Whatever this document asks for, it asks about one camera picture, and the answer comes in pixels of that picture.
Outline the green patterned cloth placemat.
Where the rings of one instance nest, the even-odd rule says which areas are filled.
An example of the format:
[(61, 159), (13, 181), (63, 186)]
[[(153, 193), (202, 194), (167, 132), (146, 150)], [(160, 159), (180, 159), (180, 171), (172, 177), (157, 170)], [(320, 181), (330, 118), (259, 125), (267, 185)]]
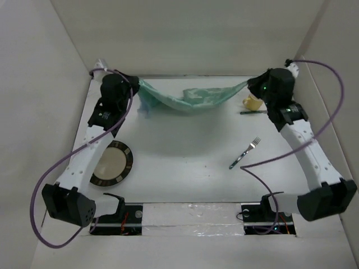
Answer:
[(165, 105), (179, 112), (197, 113), (222, 105), (244, 89), (247, 81), (231, 87), (184, 89), (181, 98), (162, 93), (144, 80), (140, 80), (139, 86), (139, 113), (149, 115), (158, 105)]

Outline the dark rimmed dinner plate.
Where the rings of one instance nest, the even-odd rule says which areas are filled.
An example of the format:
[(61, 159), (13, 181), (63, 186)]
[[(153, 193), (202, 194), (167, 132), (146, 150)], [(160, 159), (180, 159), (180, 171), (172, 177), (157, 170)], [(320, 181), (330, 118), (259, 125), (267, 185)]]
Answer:
[(113, 140), (101, 156), (90, 183), (98, 187), (112, 187), (129, 175), (133, 163), (131, 149), (123, 142)]

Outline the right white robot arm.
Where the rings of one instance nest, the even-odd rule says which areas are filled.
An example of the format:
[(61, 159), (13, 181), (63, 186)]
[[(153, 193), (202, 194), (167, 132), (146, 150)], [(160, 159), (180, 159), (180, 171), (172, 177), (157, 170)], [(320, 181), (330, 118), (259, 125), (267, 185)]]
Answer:
[(265, 103), (270, 121), (296, 151), (309, 188), (305, 194), (264, 196), (259, 214), (267, 221), (280, 212), (299, 214), (307, 221), (341, 214), (357, 192), (354, 180), (345, 180), (331, 165), (314, 137), (306, 112), (293, 100), (297, 76), (297, 68), (274, 68), (247, 82), (250, 93)]

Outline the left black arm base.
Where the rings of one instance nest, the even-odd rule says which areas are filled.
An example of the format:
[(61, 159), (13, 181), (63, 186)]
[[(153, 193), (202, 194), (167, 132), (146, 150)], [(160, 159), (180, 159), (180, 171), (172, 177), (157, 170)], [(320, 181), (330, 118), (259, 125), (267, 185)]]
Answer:
[(91, 235), (142, 235), (143, 204), (127, 203), (119, 214), (101, 216), (90, 225)]

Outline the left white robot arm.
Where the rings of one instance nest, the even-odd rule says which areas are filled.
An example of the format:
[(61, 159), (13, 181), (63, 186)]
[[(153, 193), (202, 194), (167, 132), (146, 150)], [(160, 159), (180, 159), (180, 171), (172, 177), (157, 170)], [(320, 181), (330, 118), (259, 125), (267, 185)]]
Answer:
[(84, 149), (74, 154), (53, 185), (46, 184), (42, 189), (50, 217), (84, 228), (97, 216), (95, 201), (85, 194), (97, 163), (116, 137), (128, 113), (128, 103), (139, 88), (137, 76), (110, 73), (103, 77), (100, 98), (88, 120)]

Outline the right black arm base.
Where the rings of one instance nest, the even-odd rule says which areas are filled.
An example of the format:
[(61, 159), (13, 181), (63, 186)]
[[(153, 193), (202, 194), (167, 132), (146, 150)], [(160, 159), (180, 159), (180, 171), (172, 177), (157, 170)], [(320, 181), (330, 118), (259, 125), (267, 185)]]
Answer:
[(236, 218), (243, 222), (245, 235), (296, 235), (292, 215), (272, 211), (269, 203), (270, 195), (262, 196), (260, 202), (241, 203)]

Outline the yellow mug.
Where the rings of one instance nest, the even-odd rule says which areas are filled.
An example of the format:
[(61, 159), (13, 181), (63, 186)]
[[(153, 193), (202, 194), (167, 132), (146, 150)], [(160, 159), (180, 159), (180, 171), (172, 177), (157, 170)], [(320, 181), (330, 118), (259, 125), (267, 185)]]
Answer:
[(261, 99), (256, 98), (254, 95), (249, 94), (247, 98), (242, 101), (244, 107), (250, 111), (257, 111), (263, 105)]

